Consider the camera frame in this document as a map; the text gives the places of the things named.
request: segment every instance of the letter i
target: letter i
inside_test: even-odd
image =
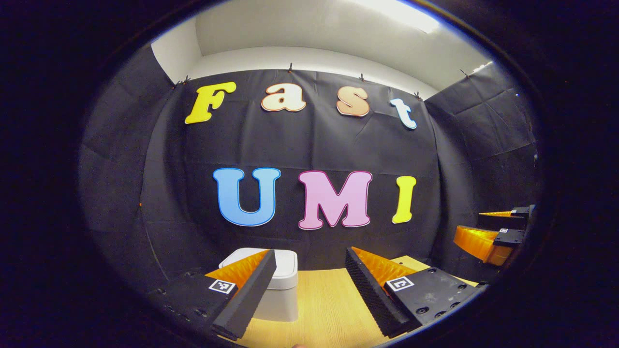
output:
[[[400,176],[396,180],[396,184],[400,186],[400,197],[397,200],[397,211],[391,219],[394,224],[408,222],[413,217],[410,213],[410,204],[413,199],[413,187],[417,184],[417,180],[412,176]]]

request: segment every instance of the letter m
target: letter m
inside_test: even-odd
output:
[[[352,172],[348,175],[340,193],[336,193],[331,181],[324,172],[310,170],[299,175],[299,181],[305,185],[305,218],[299,221],[299,228],[316,230],[324,223],[318,218],[318,208],[327,219],[329,226],[337,225],[344,209],[346,217],[342,225],[360,227],[370,223],[367,213],[368,187],[372,174]]]

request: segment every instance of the white container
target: white container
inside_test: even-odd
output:
[[[219,268],[228,266],[266,249],[240,248],[235,250],[220,264]],[[272,321],[295,321],[297,309],[297,253],[292,250],[275,249],[277,265],[273,278],[264,292],[254,318]]]

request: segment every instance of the orange soft pad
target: orange soft pad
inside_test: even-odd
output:
[[[494,245],[493,242],[498,234],[496,231],[458,226],[454,243],[484,263],[501,266],[513,248]]]
[[[357,256],[361,259],[361,262],[363,262],[363,264],[365,264],[365,266],[370,270],[370,273],[372,273],[372,276],[374,276],[376,281],[381,285],[381,287],[383,287],[383,290],[385,289],[384,284],[386,281],[402,276],[408,276],[409,274],[416,272],[406,266],[397,264],[390,259],[382,258],[365,250],[355,248],[354,246],[352,247],[352,250],[355,251]]]
[[[511,211],[498,211],[498,212],[481,212],[480,215],[490,215],[490,216],[508,216],[511,217]]]
[[[264,250],[258,254],[253,254],[235,263],[231,263],[228,266],[207,273],[205,276],[234,283],[240,290],[268,251],[269,250]]]

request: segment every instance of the white wall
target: white wall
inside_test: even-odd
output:
[[[210,54],[202,57],[182,75],[183,79],[187,74],[192,79],[197,79],[232,71],[288,69],[290,63],[293,69],[298,70],[331,72],[352,77],[363,74],[364,79],[372,82],[410,94],[419,92],[422,99],[438,92],[428,84],[388,66],[349,54],[305,47],[255,47]],[[162,68],[170,75],[165,66],[162,65]]]
[[[164,33],[150,47],[172,82],[185,80],[188,72],[202,58],[196,35],[196,18]]]

